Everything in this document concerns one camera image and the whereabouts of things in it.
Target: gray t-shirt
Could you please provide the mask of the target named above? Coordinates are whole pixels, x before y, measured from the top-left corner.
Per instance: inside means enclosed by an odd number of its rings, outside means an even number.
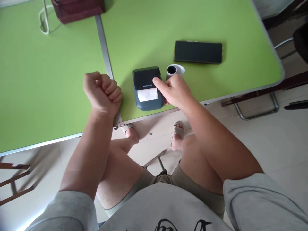
[[[226,180],[224,197],[235,230],[308,230],[305,212],[265,174]],[[81,192],[59,192],[27,230],[98,230],[93,200]],[[137,192],[99,230],[231,229],[189,192],[157,183]]]

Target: khaki shorts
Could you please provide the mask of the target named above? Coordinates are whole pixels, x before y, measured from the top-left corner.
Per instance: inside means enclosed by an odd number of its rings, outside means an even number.
[[[218,195],[212,193],[195,182],[192,181],[177,165],[172,175],[160,175],[158,177],[153,176],[147,169],[144,169],[142,175],[130,190],[130,192],[121,200],[116,206],[111,209],[105,210],[107,215],[111,217],[122,205],[128,201],[133,195],[135,195],[139,190],[142,190],[150,185],[158,182],[163,182],[166,184],[172,184],[174,186],[180,187],[195,197],[199,198],[203,203],[205,203],[214,213],[216,213],[221,219],[224,217],[225,212],[225,201],[223,195]]]

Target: tile floor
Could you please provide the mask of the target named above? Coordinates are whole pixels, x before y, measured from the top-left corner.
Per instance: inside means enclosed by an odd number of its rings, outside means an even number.
[[[303,19],[292,20],[272,29],[269,34],[274,44],[292,35],[292,30],[303,23]],[[288,44],[278,51],[284,55],[293,49]],[[286,77],[308,70],[308,65],[294,54],[283,61]],[[283,106],[290,102],[308,99],[308,85],[287,91],[276,92],[280,110],[278,113],[252,121],[243,121],[237,115],[234,106],[221,107],[221,102],[205,106],[219,119],[235,136],[237,136],[255,155],[264,171],[271,176],[294,200],[308,213],[308,110],[286,111]],[[246,115],[270,110],[270,97],[258,97],[240,103]],[[165,168],[171,173],[181,152],[173,152],[169,148],[173,124],[181,120],[184,123],[185,134],[193,131],[181,111],[160,116],[133,124],[140,135],[140,143],[135,145],[129,156],[143,165],[162,150],[167,153],[161,158]],[[124,138],[121,129],[114,130],[112,138]],[[16,188],[37,184],[34,191],[15,199],[0,207],[0,230],[24,230],[37,217],[57,192],[65,167],[72,155],[79,138],[11,154],[0,159],[8,163],[31,163],[36,166],[31,175],[20,179]],[[155,162],[149,168],[151,173],[158,174],[160,166]],[[1,170],[0,181],[13,176],[15,170]],[[1,199],[11,195],[11,186],[0,188]],[[104,221],[107,216],[97,199],[95,199],[98,221]],[[230,224],[227,214],[225,221]]]

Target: black smartphone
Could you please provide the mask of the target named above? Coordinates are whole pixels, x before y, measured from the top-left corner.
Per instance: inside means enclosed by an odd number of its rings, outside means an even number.
[[[195,41],[176,41],[174,61],[221,64],[222,44]]]

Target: paper roll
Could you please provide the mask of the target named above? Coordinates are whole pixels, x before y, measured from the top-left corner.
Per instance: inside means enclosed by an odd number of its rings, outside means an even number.
[[[184,72],[185,72],[184,67],[177,65],[177,64],[172,64],[172,65],[167,67],[166,80],[169,79],[172,75],[175,75],[175,74],[183,75]]]
[[[138,90],[137,95],[140,102],[158,99],[157,88]]]

